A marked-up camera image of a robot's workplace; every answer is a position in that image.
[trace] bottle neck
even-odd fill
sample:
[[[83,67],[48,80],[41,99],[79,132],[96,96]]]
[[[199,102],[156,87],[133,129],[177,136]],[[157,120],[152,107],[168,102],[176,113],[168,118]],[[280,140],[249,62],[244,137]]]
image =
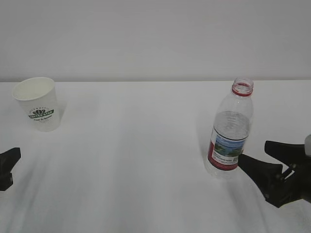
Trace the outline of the bottle neck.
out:
[[[239,97],[250,97],[253,93],[253,81],[250,79],[238,78],[234,81],[231,91]]]

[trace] landscape image on label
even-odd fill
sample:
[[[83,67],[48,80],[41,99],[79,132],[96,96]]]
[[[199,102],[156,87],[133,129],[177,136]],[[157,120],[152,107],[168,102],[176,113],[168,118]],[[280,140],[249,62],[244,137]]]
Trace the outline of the landscape image on label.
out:
[[[242,153],[245,140],[231,141],[220,136],[216,137],[214,150],[227,157],[236,157]]]

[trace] plastic water bottle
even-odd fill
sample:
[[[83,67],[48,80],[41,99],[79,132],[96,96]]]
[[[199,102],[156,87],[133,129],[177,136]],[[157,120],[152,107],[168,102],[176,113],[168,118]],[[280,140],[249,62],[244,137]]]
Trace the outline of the plastic water bottle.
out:
[[[252,123],[253,86],[250,79],[234,81],[217,111],[206,163],[226,171],[238,166]]]

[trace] cup logo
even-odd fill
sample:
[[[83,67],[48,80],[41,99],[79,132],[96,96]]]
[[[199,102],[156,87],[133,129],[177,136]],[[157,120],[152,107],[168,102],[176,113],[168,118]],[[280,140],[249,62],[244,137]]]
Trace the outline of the cup logo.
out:
[[[45,120],[47,118],[50,118],[52,114],[54,113],[54,109],[50,110],[45,107],[35,108],[30,111],[29,118],[34,120]]]

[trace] bottle label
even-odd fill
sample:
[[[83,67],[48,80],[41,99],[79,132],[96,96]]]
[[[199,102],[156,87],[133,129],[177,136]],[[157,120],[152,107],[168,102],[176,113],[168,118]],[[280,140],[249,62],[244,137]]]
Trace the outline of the bottle label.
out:
[[[235,165],[238,163],[239,155],[243,152],[246,139],[231,140],[213,129],[208,156],[222,165]]]

